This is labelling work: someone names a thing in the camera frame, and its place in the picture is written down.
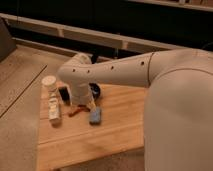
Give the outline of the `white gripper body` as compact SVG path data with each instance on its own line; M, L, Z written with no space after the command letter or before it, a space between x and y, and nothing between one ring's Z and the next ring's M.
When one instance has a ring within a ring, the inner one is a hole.
M88 83L71 84L71 106L83 105L89 109L95 109L96 104Z

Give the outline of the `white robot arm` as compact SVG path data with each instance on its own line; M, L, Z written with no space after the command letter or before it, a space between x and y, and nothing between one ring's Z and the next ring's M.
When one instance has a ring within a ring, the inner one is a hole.
M145 171L213 171L213 52L158 51L93 64L77 54L58 70L76 103L89 85L146 87Z

